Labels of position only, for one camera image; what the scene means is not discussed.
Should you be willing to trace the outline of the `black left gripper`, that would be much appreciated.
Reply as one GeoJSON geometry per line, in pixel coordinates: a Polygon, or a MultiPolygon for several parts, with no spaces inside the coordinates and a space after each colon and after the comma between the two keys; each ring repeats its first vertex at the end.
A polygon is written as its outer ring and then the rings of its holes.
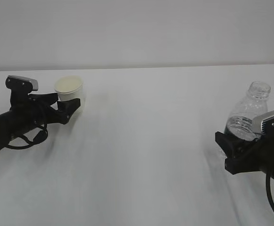
{"type": "Polygon", "coordinates": [[[75,111],[81,106],[79,98],[58,101],[57,93],[26,94],[12,93],[10,110],[30,129],[48,124],[67,124],[75,111]],[[51,107],[57,102],[57,109],[51,107]]]}

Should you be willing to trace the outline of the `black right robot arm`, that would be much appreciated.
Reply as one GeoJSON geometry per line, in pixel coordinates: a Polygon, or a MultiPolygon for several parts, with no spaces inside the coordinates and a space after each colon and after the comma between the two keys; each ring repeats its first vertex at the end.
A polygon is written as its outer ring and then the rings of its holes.
{"type": "Polygon", "coordinates": [[[224,168],[231,174],[261,171],[274,179],[274,111],[253,119],[252,129],[260,138],[251,141],[221,132],[215,141],[224,151],[224,168]]]}

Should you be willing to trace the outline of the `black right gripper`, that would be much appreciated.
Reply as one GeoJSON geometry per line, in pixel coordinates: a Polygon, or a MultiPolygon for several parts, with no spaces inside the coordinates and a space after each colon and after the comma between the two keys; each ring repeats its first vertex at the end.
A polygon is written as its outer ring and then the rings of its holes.
{"type": "Polygon", "coordinates": [[[261,171],[274,175],[274,135],[260,135],[248,141],[218,131],[215,142],[220,147],[225,169],[231,174],[261,171]]]}

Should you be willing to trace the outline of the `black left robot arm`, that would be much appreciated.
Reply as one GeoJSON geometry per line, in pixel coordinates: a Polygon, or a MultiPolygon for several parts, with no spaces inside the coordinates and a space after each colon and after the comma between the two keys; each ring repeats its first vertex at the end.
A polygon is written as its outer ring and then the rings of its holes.
{"type": "Polygon", "coordinates": [[[0,115],[0,150],[24,150],[48,138],[48,124],[67,124],[81,106],[79,98],[59,101],[57,93],[30,94],[0,115]]]}

